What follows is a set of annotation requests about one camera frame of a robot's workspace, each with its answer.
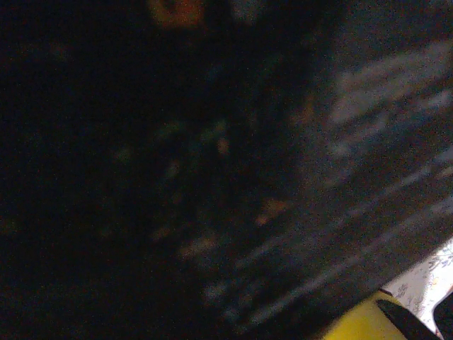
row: yellow object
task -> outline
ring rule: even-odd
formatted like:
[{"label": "yellow object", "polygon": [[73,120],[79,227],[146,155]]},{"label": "yellow object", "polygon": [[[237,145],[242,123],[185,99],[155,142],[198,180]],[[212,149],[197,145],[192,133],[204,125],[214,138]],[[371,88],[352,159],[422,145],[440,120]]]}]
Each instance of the yellow object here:
[{"label": "yellow object", "polygon": [[164,0],[147,0],[154,20],[162,28],[195,28],[202,25],[205,5],[202,0],[175,0],[174,8]]},{"label": "yellow object", "polygon": [[377,300],[401,303],[390,295],[378,292],[344,314],[323,337],[323,340],[406,340],[406,337],[377,307]]}]

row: dark object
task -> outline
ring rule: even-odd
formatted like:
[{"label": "dark object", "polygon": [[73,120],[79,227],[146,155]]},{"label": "dark object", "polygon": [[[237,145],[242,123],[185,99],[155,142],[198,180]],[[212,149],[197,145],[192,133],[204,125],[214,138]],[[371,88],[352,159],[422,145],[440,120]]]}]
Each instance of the dark object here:
[{"label": "dark object", "polygon": [[453,339],[453,294],[440,301],[433,311],[434,322],[444,340]]},{"label": "dark object", "polygon": [[266,4],[3,8],[10,333],[307,337],[453,234],[449,8]]},{"label": "dark object", "polygon": [[378,307],[390,319],[391,323],[407,338],[407,340],[426,339],[438,340],[415,315],[406,308],[387,300],[378,300]]}]

